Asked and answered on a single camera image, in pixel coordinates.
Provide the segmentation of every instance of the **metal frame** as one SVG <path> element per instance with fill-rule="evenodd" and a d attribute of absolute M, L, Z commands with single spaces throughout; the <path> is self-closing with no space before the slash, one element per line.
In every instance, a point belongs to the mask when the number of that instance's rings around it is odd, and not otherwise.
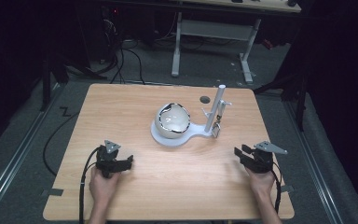
<path fill-rule="evenodd" d="M 304 161 L 308 166 L 310 171 L 310 176 L 312 177 L 313 183 L 315 184 L 315 188 L 318 191 L 319 197 L 321 198 L 322 204 L 324 205 L 324 211 L 326 212 L 330 223 L 340 224 L 344 223 L 341 217 L 341 214 L 338 211 L 336 203 L 334 201 L 333 195 L 331 193 L 330 188 L 324 180 L 324 175 L 322 171 L 319 169 L 319 165 L 315 160 L 310 145 L 308 143 L 307 137 L 303 133 L 302 130 L 298 127 L 296 123 L 296 115 L 295 110 L 292 108 L 291 103 L 282 102 L 286 113 L 289 115 L 290 120 L 292 121 L 293 127 L 296 129 L 297 137 L 301 142 L 303 152 Z"/>
<path fill-rule="evenodd" d="M 171 75 L 173 77 L 179 77 L 181 35 L 208 36 L 247 42 L 244 53 L 240 54 L 240 60 L 245 82 L 247 84 L 252 84 L 252 74 L 247 60 L 252 49 L 252 45 L 254 44 L 255 36 L 257 35 L 260 22 L 261 20 L 257 19 L 255 21 L 255 25 L 246 26 L 208 21 L 183 20 L 182 13 L 179 12 L 176 26 L 176 43 L 173 53 Z"/>

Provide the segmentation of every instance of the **dark background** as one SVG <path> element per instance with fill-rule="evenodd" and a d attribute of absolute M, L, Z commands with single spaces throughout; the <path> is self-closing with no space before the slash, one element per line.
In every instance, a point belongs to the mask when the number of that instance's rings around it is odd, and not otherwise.
<path fill-rule="evenodd" d="M 291 23 L 263 23 L 267 31 L 260 32 L 257 41 L 266 38 L 275 45 L 292 43 L 276 79 L 292 74 L 308 78 L 307 90 L 319 118 L 358 192 L 358 1 L 318 0 L 299 4 L 303 14 L 326 21 L 323 24 L 310 21 L 299 32 Z M 90 60 L 108 57 L 106 51 L 100 50 L 101 46 L 94 45 L 104 42 L 92 41 L 103 39 L 96 35 L 103 27 L 98 21 L 85 20 L 90 15 L 84 9 L 78 10 L 83 15 L 78 18 L 79 14 L 69 3 L 0 4 L 0 134 L 41 78 L 43 60 L 50 50 L 83 66 L 88 66 Z M 132 18 L 127 32 L 150 44 L 155 38 L 152 30 L 155 26 L 167 29 L 164 24 L 150 23 L 153 18 L 172 15 L 133 10 L 127 13 L 137 12 L 143 17 Z"/>

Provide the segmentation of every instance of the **cable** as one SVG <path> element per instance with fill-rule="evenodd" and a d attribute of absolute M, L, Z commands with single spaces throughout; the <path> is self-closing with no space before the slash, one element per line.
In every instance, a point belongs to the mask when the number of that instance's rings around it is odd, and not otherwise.
<path fill-rule="evenodd" d="M 172 32 L 173 26 L 175 25 L 175 22 L 176 22 L 177 14 L 178 14 L 178 13 L 175 12 L 175 14 L 174 14 L 174 16 L 173 16 L 173 21 L 172 21 L 172 25 L 171 25 L 170 31 L 168 31 L 168 33 L 167 33 L 165 36 L 163 36 L 163 37 L 160 38 L 160 39 L 156 39 L 155 41 L 164 40 L 164 39 L 171 38 L 171 37 L 175 36 L 175 35 L 172 35 L 172 36 L 168 36 L 168 35 L 170 35 L 171 32 Z"/>
<path fill-rule="evenodd" d="M 120 52 L 121 52 L 121 65 L 120 65 L 120 67 L 118 68 L 118 70 L 117 70 L 117 72 L 115 73 L 115 75 L 113 76 L 112 80 L 110 81 L 110 84 L 112 84 L 112 83 L 115 81 L 117 75 L 120 73 L 121 68 L 123 67 L 123 64 L 124 64 L 123 48 L 120 48 Z"/>
<path fill-rule="evenodd" d="M 275 211 L 276 211 L 277 214 L 278 214 L 278 212 L 279 212 L 279 205 L 280 205 L 280 203 L 281 203 L 281 192 L 282 192 L 282 190 L 281 190 L 281 182 L 278 180 L 278 177 L 277 177 L 277 175 L 275 174 L 275 172 L 274 172 L 273 170 L 271 170 L 271 172 L 272 172 L 272 174 L 274 175 L 274 177 L 275 177 L 275 182 L 276 182 L 276 184 L 277 184 L 277 198 L 276 198 L 276 200 L 275 200 Z"/>
<path fill-rule="evenodd" d="M 121 71 L 118 72 L 118 75 L 120 76 L 120 84 L 126 84 L 126 80 L 122 76 Z"/>
<path fill-rule="evenodd" d="M 72 118 L 76 117 L 77 115 L 79 115 L 80 112 L 76 112 L 75 114 L 73 114 L 69 119 L 67 119 L 64 123 L 62 123 L 54 132 L 53 134 L 48 138 L 48 141 L 46 142 L 44 148 L 43 148 L 43 163 L 45 164 L 46 168 L 48 168 L 48 171 L 51 172 L 54 176 L 57 176 L 57 174 L 50 168 L 50 166 L 48 165 L 48 162 L 46 160 L 46 151 L 48 148 L 48 143 L 51 141 L 51 139 L 53 138 L 53 136 L 57 133 L 57 131 L 63 126 L 65 125 L 69 120 L 71 120 Z"/>
<path fill-rule="evenodd" d="M 84 166 L 83 174 L 81 176 L 80 193 L 79 193 L 79 223 L 80 224 L 84 223 L 84 216 L 83 216 L 83 213 L 84 213 L 84 186 L 85 186 L 85 182 L 86 182 L 86 173 L 87 173 L 88 169 L 91 167 L 91 165 L 89 166 L 89 162 L 90 162 L 92 156 L 99 149 L 100 149 L 100 147 L 97 147 L 91 152 L 91 154 L 89 154 L 89 158 L 87 159 L 86 165 Z"/>
<path fill-rule="evenodd" d="M 91 166 L 93 166 L 93 165 L 95 165 L 95 164 L 97 164 L 97 162 L 95 161 L 95 162 L 93 162 L 92 164 L 90 164 L 88 167 L 87 167 L 87 170 L 89 169 L 89 168 L 91 168 Z"/>
<path fill-rule="evenodd" d="M 219 43 L 217 41 L 213 41 L 215 39 L 216 38 L 204 38 L 204 41 L 209 43 L 209 44 L 214 44 L 214 45 L 218 45 L 218 46 L 225 46 L 225 45 L 228 45 L 231 42 L 240 42 L 240 40 L 229 39 L 229 40 L 226 40 L 226 42 L 224 42 L 224 43 Z"/>
<path fill-rule="evenodd" d="M 144 81 L 144 78 L 142 77 L 142 62 L 141 62 L 141 58 L 138 56 L 138 54 L 136 54 L 134 51 L 132 51 L 130 49 L 124 49 L 124 50 L 126 50 L 128 52 L 131 52 L 138 59 L 138 62 L 139 62 L 139 78 L 141 79 L 142 84 L 146 85 L 145 81 Z"/>
<path fill-rule="evenodd" d="M 155 42 L 156 45 L 162 46 L 162 47 L 170 47 L 175 45 L 175 40 L 171 40 L 172 38 L 174 38 L 174 35 L 171 37 L 167 37 L 165 39 L 160 39 L 158 41 Z"/>
<path fill-rule="evenodd" d="M 103 20 L 104 22 L 107 22 L 108 24 L 110 24 L 110 28 L 114 28 L 114 30 L 115 30 L 115 33 L 116 33 L 116 31 L 117 31 L 117 28 L 116 28 L 116 26 L 110 21 L 110 20 Z M 110 70 L 112 70 L 114 67 L 116 67 L 117 66 L 117 56 L 116 56 L 116 54 L 115 54 L 115 52 L 116 52 L 116 50 L 118 49 L 118 48 L 121 48 L 121 39 L 122 39 L 122 36 L 124 35 L 124 30 L 123 29 L 119 29 L 119 32 L 115 35 L 115 37 L 116 37 L 116 42 L 114 43 L 114 44 L 111 44 L 112 43 L 112 41 L 111 41 L 111 38 L 110 38 L 110 35 L 109 34 L 107 34 L 107 33 L 105 33 L 105 35 L 107 35 L 107 39 L 108 39 L 108 44 L 109 44 L 109 48 L 108 48 L 108 56 L 107 56 L 107 58 L 109 58 L 110 57 L 110 55 L 112 54 L 112 52 L 113 52 L 113 56 L 112 56 L 112 61 L 111 61 L 111 63 L 110 64 L 108 64 L 105 68 L 103 68 L 103 69 L 101 69 L 101 70 L 98 70 L 98 71 L 95 71 L 95 72 L 93 72 L 93 73 L 95 73 L 95 74 L 97 74 L 97 75 L 100 75 L 100 74 L 103 74 L 103 73 L 105 73 L 105 72 L 108 72 L 108 71 L 110 71 Z M 66 71 L 68 72 L 68 73 L 71 73 L 71 74 L 74 74 L 74 75 L 76 75 L 76 76 L 84 76 L 84 74 L 83 73 L 79 73 L 79 72 L 77 72 L 77 71 L 74 71 L 74 70 L 72 70 L 72 69 L 70 69 L 69 67 L 66 67 Z"/>
<path fill-rule="evenodd" d="M 187 38 L 183 38 L 184 40 L 191 40 L 191 38 L 188 36 Z M 183 48 L 183 49 L 190 49 L 190 50 L 195 50 L 195 49 L 199 49 L 199 48 L 201 48 L 203 45 L 204 45 L 204 38 L 201 38 L 201 41 L 200 41 L 200 45 L 199 46 L 197 46 L 197 47 L 195 47 L 195 48 L 187 48 L 187 47 L 185 47 L 183 44 L 181 44 L 180 46 L 181 46 L 181 48 Z"/>
<path fill-rule="evenodd" d="M 280 182 L 282 183 L 282 172 L 281 172 L 281 168 L 278 166 L 278 164 L 277 164 L 276 162 L 274 162 L 274 165 L 278 168 L 279 173 L 281 174 Z"/>

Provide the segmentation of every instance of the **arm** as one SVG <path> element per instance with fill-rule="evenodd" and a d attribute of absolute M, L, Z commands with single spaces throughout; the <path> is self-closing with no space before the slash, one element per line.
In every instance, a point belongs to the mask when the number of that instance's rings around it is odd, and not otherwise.
<path fill-rule="evenodd" d="M 275 178 L 272 172 L 256 174 L 246 168 L 251 179 L 251 189 L 257 200 L 258 209 L 264 224 L 281 224 L 281 219 L 272 204 L 270 193 Z"/>
<path fill-rule="evenodd" d="M 101 170 L 96 167 L 91 169 L 89 191 L 94 199 L 89 224 L 104 224 L 106 221 L 107 208 L 112 200 L 120 173 L 114 173 L 111 178 L 103 177 Z"/>

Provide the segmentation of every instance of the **wooden tabletop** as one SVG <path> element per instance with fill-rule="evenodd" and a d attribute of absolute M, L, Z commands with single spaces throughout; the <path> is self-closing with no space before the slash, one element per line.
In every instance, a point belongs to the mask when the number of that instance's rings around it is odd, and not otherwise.
<path fill-rule="evenodd" d="M 251 90 L 225 89 L 226 106 L 218 138 L 194 137 L 180 147 L 164 147 L 151 135 L 151 123 L 167 103 L 179 103 L 191 121 L 205 124 L 217 88 L 108 85 L 89 88 L 54 182 L 62 196 L 49 196 L 47 220 L 76 220 L 79 183 L 91 151 L 110 140 L 121 145 L 117 158 L 134 156 L 132 169 L 122 173 L 110 204 L 113 220 L 234 220 L 260 218 L 248 174 L 234 147 L 269 140 Z M 201 96 L 211 102 L 203 104 Z M 85 219 L 90 217 L 90 171 L 85 187 Z M 276 191 L 271 192 L 275 201 Z M 281 218 L 294 215 L 287 193 L 282 194 Z"/>
<path fill-rule="evenodd" d="M 216 5 L 224 7 L 247 7 L 252 9 L 271 10 L 280 12 L 301 12 L 301 7 L 287 5 L 287 0 L 243 0 L 241 3 L 233 3 L 231 0 L 181 0 L 181 2 Z"/>

